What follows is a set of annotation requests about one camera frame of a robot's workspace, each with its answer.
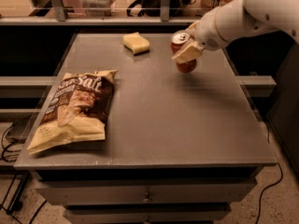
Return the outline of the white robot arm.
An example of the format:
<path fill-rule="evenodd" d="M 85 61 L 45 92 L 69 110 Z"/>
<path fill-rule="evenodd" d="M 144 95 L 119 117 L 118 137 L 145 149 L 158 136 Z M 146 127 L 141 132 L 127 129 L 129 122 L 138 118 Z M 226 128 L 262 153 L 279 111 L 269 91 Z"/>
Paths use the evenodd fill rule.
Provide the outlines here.
<path fill-rule="evenodd" d="M 280 30 L 299 43 L 299 0 L 233 0 L 208 11 L 186 29 L 191 37 L 173 55 L 176 63 L 218 50 L 242 37 Z"/>

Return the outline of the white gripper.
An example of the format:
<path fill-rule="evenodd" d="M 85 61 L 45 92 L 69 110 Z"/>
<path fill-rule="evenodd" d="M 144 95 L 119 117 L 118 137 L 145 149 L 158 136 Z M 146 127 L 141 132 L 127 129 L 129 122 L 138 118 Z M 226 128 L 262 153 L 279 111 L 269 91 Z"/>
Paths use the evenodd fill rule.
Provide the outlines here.
<path fill-rule="evenodd" d="M 202 56 L 203 50 L 218 50 L 225 48 L 229 41 L 225 40 L 217 29 L 216 18 L 219 8 L 214 8 L 206 13 L 199 21 L 193 22 L 186 31 L 194 30 L 196 41 L 183 46 L 176 52 L 172 60 L 176 63 L 186 63 Z"/>

